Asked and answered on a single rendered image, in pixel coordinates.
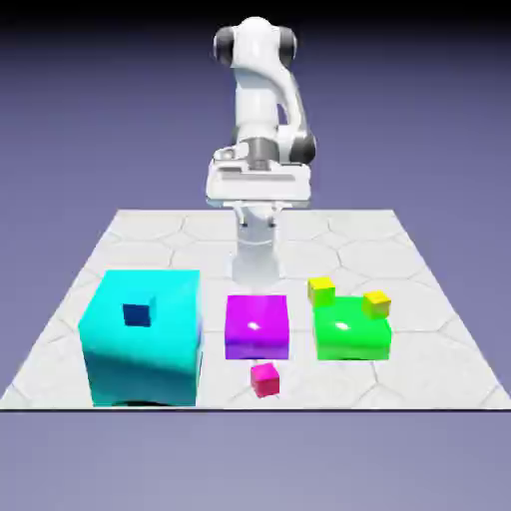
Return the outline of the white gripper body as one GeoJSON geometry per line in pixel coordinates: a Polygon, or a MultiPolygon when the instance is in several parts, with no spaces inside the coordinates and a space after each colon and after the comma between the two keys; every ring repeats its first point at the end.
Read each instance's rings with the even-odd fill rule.
{"type": "Polygon", "coordinates": [[[230,203],[307,204],[311,197],[310,167],[269,162],[269,169],[251,170],[245,160],[209,165],[206,197],[215,205],[230,203]]]}

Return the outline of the large green box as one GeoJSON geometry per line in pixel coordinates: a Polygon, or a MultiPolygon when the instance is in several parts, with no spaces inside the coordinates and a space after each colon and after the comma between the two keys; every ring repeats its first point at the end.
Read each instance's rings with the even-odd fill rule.
{"type": "Polygon", "coordinates": [[[386,317],[370,316],[361,296],[336,296],[333,304],[316,306],[313,334],[319,360],[386,360],[392,330],[386,317]]]}

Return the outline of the small yellow cube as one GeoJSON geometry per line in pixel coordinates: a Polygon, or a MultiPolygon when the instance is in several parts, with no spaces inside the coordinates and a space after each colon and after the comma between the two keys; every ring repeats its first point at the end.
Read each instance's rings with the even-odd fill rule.
{"type": "Polygon", "coordinates": [[[335,301],[335,285],[329,276],[311,277],[307,281],[307,297],[313,307],[331,306],[335,301]]]}
{"type": "Polygon", "coordinates": [[[390,297],[382,290],[366,292],[362,297],[362,312],[371,319],[385,319],[389,316],[390,297]]]}

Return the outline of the large purple box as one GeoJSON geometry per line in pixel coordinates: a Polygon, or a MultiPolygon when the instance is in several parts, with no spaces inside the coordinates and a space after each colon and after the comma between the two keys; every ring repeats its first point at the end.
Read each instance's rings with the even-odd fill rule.
{"type": "Polygon", "coordinates": [[[289,318],[285,295],[229,295],[226,359],[288,359],[289,318]]]}

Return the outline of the small blue cube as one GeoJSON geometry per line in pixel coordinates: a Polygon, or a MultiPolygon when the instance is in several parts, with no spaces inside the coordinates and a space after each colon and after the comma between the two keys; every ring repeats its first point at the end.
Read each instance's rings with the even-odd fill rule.
{"type": "Polygon", "coordinates": [[[152,325],[151,306],[147,303],[123,303],[125,326],[150,327],[152,325]]]}

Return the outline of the large cyan box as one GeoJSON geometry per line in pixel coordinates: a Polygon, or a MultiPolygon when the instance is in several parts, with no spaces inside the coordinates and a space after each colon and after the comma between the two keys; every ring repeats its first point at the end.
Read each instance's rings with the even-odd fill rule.
{"type": "Polygon", "coordinates": [[[110,269],[79,321],[96,406],[196,404],[202,363],[196,269],[110,269]],[[123,303],[151,306],[150,327],[125,326],[123,303]]]}

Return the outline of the small pink cube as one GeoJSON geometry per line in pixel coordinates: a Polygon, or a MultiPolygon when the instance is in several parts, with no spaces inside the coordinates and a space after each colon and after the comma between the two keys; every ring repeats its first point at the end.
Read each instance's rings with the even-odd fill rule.
{"type": "Polygon", "coordinates": [[[258,398],[279,394],[279,373],[272,362],[251,368],[251,386],[258,398]]]}

